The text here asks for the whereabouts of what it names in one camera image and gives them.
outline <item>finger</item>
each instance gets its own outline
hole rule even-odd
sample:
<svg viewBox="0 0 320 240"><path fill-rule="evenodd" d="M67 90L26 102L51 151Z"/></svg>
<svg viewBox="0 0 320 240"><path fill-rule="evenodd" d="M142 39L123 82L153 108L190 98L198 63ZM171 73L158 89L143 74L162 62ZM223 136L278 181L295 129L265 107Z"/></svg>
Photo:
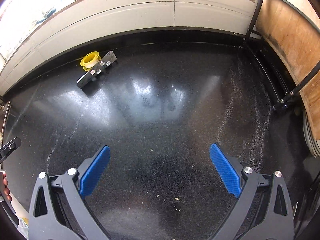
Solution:
<svg viewBox="0 0 320 240"><path fill-rule="evenodd" d="M5 187L3 191L4 191L4 193L5 193L6 195L9 195L9 194L10 194L10 190L9 190L9 188L7 188L7 187Z"/></svg>
<svg viewBox="0 0 320 240"><path fill-rule="evenodd" d="M3 184L6 187L8 185L8 180L7 179L3 179Z"/></svg>
<svg viewBox="0 0 320 240"><path fill-rule="evenodd" d="M5 178L7 176L7 173L5 171L1 171L3 173L3 177Z"/></svg>

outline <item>silver screw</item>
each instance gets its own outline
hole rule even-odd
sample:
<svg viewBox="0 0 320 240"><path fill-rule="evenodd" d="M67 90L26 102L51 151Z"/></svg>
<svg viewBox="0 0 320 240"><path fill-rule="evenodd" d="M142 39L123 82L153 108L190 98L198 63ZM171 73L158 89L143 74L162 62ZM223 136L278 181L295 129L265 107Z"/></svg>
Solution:
<svg viewBox="0 0 320 240"><path fill-rule="evenodd" d="M275 175L280 178L282 176L282 173L281 171L275 171Z"/></svg>
<svg viewBox="0 0 320 240"><path fill-rule="evenodd" d="M77 172L77 170L75 168L71 168L71 169L68 170L68 174L69 175L75 175L76 172Z"/></svg>
<svg viewBox="0 0 320 240"><path fill-rule="evenodd" d="M39 179L44 179L44 177L45 177L45 172L40 172L39 173Z"/></svg>
<svg viewBox="0 0 320 240"><path fill-rule="evenodd" d="M250 167L245 167L244 168L244 172L247 173L247 174L251 174L253 172L253 170Z"/></svg>

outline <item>yellow plastic ring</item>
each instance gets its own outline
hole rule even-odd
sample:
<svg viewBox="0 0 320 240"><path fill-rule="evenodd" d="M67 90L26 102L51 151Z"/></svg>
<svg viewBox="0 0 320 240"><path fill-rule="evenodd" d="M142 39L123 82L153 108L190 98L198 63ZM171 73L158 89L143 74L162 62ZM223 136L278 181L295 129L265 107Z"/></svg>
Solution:
<svg viewBox="0 0 320 240"><path fill-rule="evenodd" d="M82 58L80 65L82 67L91 68L98 62L98 57L99 57L99 52L97 51L90 52L89 54L85 55Z"/></svg>
<svg viewBox="0 0 320 240"><path fill-rule="evenodd" d="M84 71L89 71L90 69L92 69L92 67L89 67L89 68L83 67L83 70L84 70Z"/></svg>

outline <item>blue gripper pad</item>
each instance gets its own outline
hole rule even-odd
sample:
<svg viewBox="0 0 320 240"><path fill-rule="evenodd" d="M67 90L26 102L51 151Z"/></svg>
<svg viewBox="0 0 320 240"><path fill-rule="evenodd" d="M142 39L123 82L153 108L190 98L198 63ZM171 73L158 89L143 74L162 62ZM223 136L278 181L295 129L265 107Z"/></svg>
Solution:
<svg viewBox="0 0 320 240"><path fill-rule="evenodd" d="M220 178L222 179L228 192L238 198L241 194L241 181L239 175L216 143L210 146L209 153L211 161L219 173Z"/></svg>
<svg viewBox="0 0 320 240"><path fill-rule="evenodd" d="M110 148L104 146L80 179L81 197L91 195L110 160Z"/></svg>

